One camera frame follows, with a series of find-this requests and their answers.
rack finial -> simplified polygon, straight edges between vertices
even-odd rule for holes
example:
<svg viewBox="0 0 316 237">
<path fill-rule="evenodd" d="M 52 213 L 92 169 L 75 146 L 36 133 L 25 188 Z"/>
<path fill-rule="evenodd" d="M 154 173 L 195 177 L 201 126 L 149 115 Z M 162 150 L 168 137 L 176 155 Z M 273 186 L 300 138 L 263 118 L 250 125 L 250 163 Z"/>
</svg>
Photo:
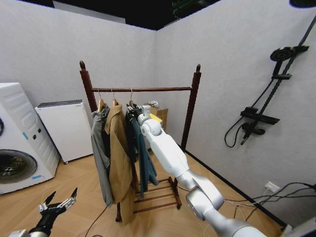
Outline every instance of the rack finial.
<svg viewBox="0 0 316 237">
<path fill-rule="evenodd" d="M 201 64 L 197 65 L 197 73 L 199 72 L 199 70 L 201 69 Z"/>
<path fill-rule="evenodd" d="M 79 64 L 80 64 L 81 70 L 85 71 L 85 64 L 84 64 L 84 62 L 80 61 Z"/>
</svg>

tan coat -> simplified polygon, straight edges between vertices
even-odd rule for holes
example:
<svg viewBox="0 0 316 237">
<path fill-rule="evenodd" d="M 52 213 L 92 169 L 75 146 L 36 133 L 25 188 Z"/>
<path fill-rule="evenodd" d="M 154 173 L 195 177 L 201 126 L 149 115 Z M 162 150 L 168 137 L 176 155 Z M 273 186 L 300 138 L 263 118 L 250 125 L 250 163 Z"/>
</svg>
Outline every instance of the tan coat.
<svg viewBox="0 0 316 237">
<path fill-rule="evenodd" d="M 132 170 L 127 156 L 125 118 L 121 104 L 110 110 L 104 130 L 110 135 L 110 186 L 113 203 L 120 202 L 122 221 L 126 225 L 133 219 L 135 191 L 131 187 Z"/>
</svg>

clothes rack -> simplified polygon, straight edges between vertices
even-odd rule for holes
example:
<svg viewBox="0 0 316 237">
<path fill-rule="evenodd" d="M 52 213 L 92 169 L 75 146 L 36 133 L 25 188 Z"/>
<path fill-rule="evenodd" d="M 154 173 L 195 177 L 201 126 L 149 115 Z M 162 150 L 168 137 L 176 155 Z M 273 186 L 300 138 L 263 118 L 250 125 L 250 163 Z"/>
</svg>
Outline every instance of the clothes rack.
<svg viewBox="0 0 316 237">
<path fill-rule="evenodd" d="M 194 72 L 193 79 L 192 79 L 192 85 L 190 87 L 158 87 L 158 88 L 95 88 L 92 87 L 89 72 L 85 68 L 85 64 L 83 61 L 80 61 L 80 74 L 81 74 L 81 79 L 83 82 L 83 86 L 85 89 L 85 93 L 88 98 L 89 106 L 91 109 L 91 112 L 97 110 L 97 103 L 94 97 L 94 92 L 146 92 L 146 91 L 185 91 L 189 90 L 190 91 L 190 98 L 188 102 L 188 108 L 187 108 L 187 115 L 186 115 L 186 120 L 184 124 L 184 129 L 183 129 L 183 135 L 182 135 L 182 141 L 181 141 L 181 149 L 183 152 L 185 151 L 187 141 L 188 141 L 188 136 L 189 136 L 189 131 L 190 131 L 190 126 L 191 126 L 191 121 L 192 121 L 192 116 L 194 112 L 194 107 L 197 99 L 197 94 L 198 94 L 198 86 L 199 86 L 199 81 L 201 78 L 201 72 L 200 72 L 200 64 L 197 65 L 197 69 Z M 131 161 L 131 166 L 132 170 L 135 170 L 135 163 Z M 177 208 L 180 209 L 182 203 L 179 197 L 178 193 L 178 181 L 175 178 L 172 180 L 171 177 L 168 179 L 163 179 L 163 180 L 158 180 L 158 184 L 167 181 L 170 185 L 169 186 L 163 186 L 163 187 L 158 187 L 154 189 L 149 189 L 146 192 L 154 191 L 154 190 L 160 190 L 160 189 L 165 189 L 165 188 L 172 188 L 173 193 L 171 194 L 166 194 L 166 195 L 160 195 L 156 197 L 149 197 L 149 198 L 143 198 L 143 199 L 138 199 L 135 201 L 136 202 L 142 202 L 142 201 L 148 201 L 156 198 L 162 198 L 162 197 L 167 197 L 167 196 L 174 196 L 175 197 L 175 202 L 170 202 L 158 206 L 152 206 L 149 208 L 144 208 L 140 210 L 134 210 L 134 213 L 138 212 L 143 212 L 143 211 L 148 211 L 160 207 L 165 207 L 169 205 L 177 205 Z M 121 221 L 121 215 L 120 215 L 120 203 L 117 204 L 117 217 L 116 221 Z"/>
</svg>

white air purifier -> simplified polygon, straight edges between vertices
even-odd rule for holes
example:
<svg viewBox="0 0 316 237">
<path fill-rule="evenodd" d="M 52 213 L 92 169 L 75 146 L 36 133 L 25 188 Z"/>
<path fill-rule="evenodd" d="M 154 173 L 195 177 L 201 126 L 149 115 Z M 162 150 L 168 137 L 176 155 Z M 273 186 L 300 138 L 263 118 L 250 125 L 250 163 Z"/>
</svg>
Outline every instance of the white air purifier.
<svg viewBox="0 0 316 237">
<path fill-rule="evenodd" d="M 64 164 L 93 153 L 91 127 L 82 100 L 42 103 L 35 110 Z"/>
</svg>

hanging rod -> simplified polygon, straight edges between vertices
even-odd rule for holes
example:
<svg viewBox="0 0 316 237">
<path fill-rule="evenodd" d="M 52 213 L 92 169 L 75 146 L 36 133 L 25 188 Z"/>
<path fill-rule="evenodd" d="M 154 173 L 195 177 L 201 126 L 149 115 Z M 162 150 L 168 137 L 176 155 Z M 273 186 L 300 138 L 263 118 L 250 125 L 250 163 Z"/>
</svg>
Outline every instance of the hanging rod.
<svg viewBox="0 0 316 237">
<path fill-rule="evenodd" d="M 131 88 L 92 88 L 93 92 L 131 92 Z M 142 91 L 179 91 L 193 90 L 192 87 L 158 87 L 158 88 L 132 88 L 133 92 Z"/>
</svg>

